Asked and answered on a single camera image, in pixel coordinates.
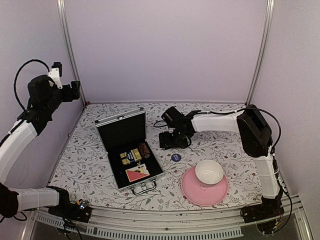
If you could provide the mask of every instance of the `ventilation grille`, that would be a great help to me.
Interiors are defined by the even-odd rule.
[[[38,213],[36,220],[38,222],[63,229],[64,221],[54,217],[47,216]],[[75,232],[75,230],[67,227],[68,231]],[[79,227],[81,233],[95,236],[108,240],[223,240],[223,239],[234,239],[242,237],[240,227],[211,231],[201,233],[136,233],[136,232],[121,232],[115,230],[109,230],[102,227],[87,226],[86,229]]]

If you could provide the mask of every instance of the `floral tablecloth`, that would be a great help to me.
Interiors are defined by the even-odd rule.
[[[91,205],[107,208],[153,211],[185,211],[227,208],[261,202],[261,184],[257,169],[244,152],[240,135],[233,132],[199,132],[186,149],[159,149],[158,134],[167,128],[155,128],[162,113],[171,106],[184,114],[192,110],[228,111],[239,104],[213,103],[114,103],[92,104],[84,110],[59,160],[50,186],[68,190],[72,200],[88,200]],[[144,107],[147,141],[165,176],[157,180],[157,188],[140,196],[130,191],[119,192],[108,161],[108,155],[95,127],[95,120]],[[181,160],[172,160],[173,154]],[[181,190],[184,172],[199,161],[219,162],[229,182],[227,197],[212,207],[190,203]]]

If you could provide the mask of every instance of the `briefcase handle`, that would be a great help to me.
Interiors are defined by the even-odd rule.
[[[139,196],[139,195],[144,194],[144,193],[146,193],[146,192],[149,192],[149,191],[151,191],[151,190],[153,190],[153,189],[156,189],[156,187],[157,187],[156,180],[155,180],[155,179],[152,179],[151,182],[153,183],[153,187],[147,188],[147,189],[142,190],[142,191],[140,191],[140,192],[138,192],[138,193],[135,192],[135,187],[134,187],[134,186],[131,187],[130,190],[132,191],[132,193],[133,193],[134,195]]]

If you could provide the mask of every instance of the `red triangle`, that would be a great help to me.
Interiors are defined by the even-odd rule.
[[[126,170],[126,174],[127,174],[130,182],[133,182],[138,179],[142,179],[146,176],[149,176],[149,174],[140,173],[140,172],[136,172],[136,171],[130,171],[130,170]]]

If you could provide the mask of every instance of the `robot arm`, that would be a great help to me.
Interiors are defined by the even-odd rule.
[[[15,189],[5,186],[12,166],[28,144],[52,121],[53,112],[62,102],[79,99],[80,82],[72,81],[71,86],[62,85],[61,76],[62,65],[55,62],[48,75],[40,75],[30,81],[28,108],[0,143],[0,214],[5,218],[11,218],[23,210],[40,207],[50,207],[49,212],[61,217],[73,206],[68,192],[61,188]],[[89,207],[86,211],[80,211],[75,216],[76,220],[86,222],[90,211]]]
[[[278,166],[274,158],[272,131],[255,105],[231,114],[192,111],[183,115],[170,107],[161,116],[173,132],[159,134],[160,148],[186,148],[196,132],[227,131],[240,134],[244,151],[252,158],[260,177],[262,204],[243,208],[245,222],[274,217],[283,211],[278,184]]]

